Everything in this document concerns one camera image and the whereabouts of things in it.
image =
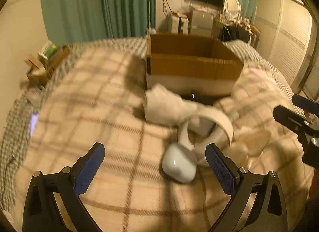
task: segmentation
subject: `checkered bedsheet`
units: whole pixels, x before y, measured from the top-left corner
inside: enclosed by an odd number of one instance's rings
[[[140,42],[141,50],[136,54],[145,54],[145,40],[132,40]],[[125,44],[121,48],[132,51]],[[235,130],[248,126],[271,133],[259,164],[251,171],[278,173],[291,228],[302,214],[313,175],[312,168],[301,161],[302,146],[296,135],[272,118],[272,109],[278,104],[294,109],[291,89],[253,48],[240,41],[226,45],[245,66],[232,96],[219,100],[216,106],[229,116],[239,113],[233,123]],[[176,129],[144,121],[144,61],[107,48],[106,41],[88,47],[83,52],[82,45],[75,45],[47,86],[29,143],[28,132],[20,135],[22,145],[16,149],[20,155],[12,161],[16,169],[7,168],[1,177],[6,184],[2,208],[9,210],[14,205],[11,214],[21,228],[32,173],[58,172],[72,166],[95,142],[101,142],[106,148],[105,160],[80,198],[103,231],[207,231],[229,196],[209,168],[198,168],[194,181],[186,185],[172,182],[161,172],[161,156],[167,145],[176,141]],[[4,137],[2,152],[6,143]],[[18,169],[14,193],[13,177]]]

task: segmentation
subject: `black cloth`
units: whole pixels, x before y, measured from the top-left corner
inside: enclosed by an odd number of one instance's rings
[[[224,26],[218,37],[221,41],[241,40],[248,43],[250,40],[249,32],[241,27]]]

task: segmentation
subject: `brown box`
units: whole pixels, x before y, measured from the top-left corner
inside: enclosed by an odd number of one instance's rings
[[[229,95],[243,62],[211,36],[154,34],[148,39],[147,88],[156,83],[180,95]]]
[[[32,84],[40,84],[42,86],[46,86],[54,70],[59,66],[59,64],[63,61],[63,59],[65,59],[69,54],[70,54],[70,49],[67,46],[65,46],[60,53],[54,55],[55,57],[52,59],[45,73],[41,75],[33,75],[32,71],[34,70],[34,68],[31,67],[27,72],[28,79],[30,80]]]

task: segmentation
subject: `blue gripper pad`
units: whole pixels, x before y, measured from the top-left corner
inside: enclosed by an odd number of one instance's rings
[[[105,157],[105,148],[101,143],[95,143],[89,152],[80,157],[72,167],[74,174],[74,193],[78,197],[89,188],[96,172]]]
[[[205,158],[223,191],[234,196],[240,179],[235,163],[230,158],[225,157],[215,144],[209,144],[206,147]]]

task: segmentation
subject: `drawer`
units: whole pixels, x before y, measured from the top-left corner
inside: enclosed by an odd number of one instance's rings
[[[198,28],[211,29],[214,17],[210,13],[194,10],[192,13],[192,26]]]
[[[197,28],[197,27],[191,27],[190,28],[191,34],[196,35],[203,35],[203,36],[211,36],[212,35],[212,29],[204,29],[204,28]]]

